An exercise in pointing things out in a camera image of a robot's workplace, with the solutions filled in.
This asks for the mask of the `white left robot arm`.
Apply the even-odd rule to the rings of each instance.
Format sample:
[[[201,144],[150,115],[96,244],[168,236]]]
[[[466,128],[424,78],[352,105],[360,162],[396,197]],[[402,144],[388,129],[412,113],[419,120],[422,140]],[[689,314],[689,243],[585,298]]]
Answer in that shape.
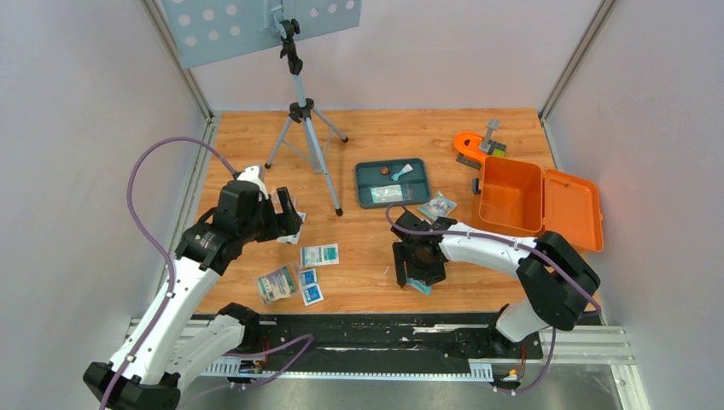
[[[183,346],[177,341],[205,295],[252,242],[294,235],[301,217],[285,187],[276,190],[281,210],[259,183],[233,180],[183,234],[168,257],[170,272],[136,330],[106,362],[92,362],[83,376],[102,409],[174,409],[183,391],[209,365],[237,349],[255,351],[260,316],[230,303]]]

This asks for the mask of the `clear bag teal gauze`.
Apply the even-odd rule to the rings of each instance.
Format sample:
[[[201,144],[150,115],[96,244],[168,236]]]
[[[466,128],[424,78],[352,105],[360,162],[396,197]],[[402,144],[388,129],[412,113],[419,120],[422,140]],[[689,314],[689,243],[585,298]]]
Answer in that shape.
[[[370,193],[374,204],[407,202],[413,199],[412,189],[402,184],[371,187]]]

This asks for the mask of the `teal sachet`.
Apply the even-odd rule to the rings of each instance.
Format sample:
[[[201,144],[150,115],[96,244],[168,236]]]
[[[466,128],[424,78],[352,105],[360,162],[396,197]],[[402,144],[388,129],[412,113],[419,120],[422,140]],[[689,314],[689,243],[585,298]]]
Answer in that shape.
[[[428,286],[425,282],[419,281],[413,278],[409,278],[406,280],[406,284],[412,287],[414,290],[420,292],[421,294],[425,296],[429,296],[431,294],[431,287]]]
[[[413,166],[410,163],[406,163],[397,173],[391,175],[393,181],[399,181],[400,178],[413,170]]]

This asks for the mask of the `teal divided tray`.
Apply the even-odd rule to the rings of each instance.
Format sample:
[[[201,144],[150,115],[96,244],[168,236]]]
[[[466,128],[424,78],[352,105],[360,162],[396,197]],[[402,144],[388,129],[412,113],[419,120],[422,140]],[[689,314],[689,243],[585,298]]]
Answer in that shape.
[[[397,173],[406,163],[413,166],[413,170],[402,176],[399,181],[393,181],[391,175]],[[389,167],[390,174],[382,175],[382,167]],[[362,209],[385,208],[389,203],[374,204],[371,200],[370,188],[385,185],[403,185],[412,189],[413,199],[403,204],[422,204],[431,196],[429,177],[424,161],[421,158],[403,158],[382,161],[368,161],[358,163],[354,169],[355,193],[358,204]]]

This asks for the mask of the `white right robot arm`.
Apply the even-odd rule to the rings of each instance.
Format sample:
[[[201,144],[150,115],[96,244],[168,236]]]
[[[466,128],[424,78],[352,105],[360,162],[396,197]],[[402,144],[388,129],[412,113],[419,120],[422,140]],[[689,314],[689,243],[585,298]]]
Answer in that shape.
[[[588,306],[601,311],[593,297],[600,286],[598,274],[557,232],[513,237],[446,217],[429,224],[408,210],[389,223],[399,239],[400,272],[408,266],[419,272],[442,270],[446,263],[456,262],[518,280],[523,299],[501,308],[487,334],[488,347],[498,356],[513,354],[525,337],[547,327],[572,330]]]

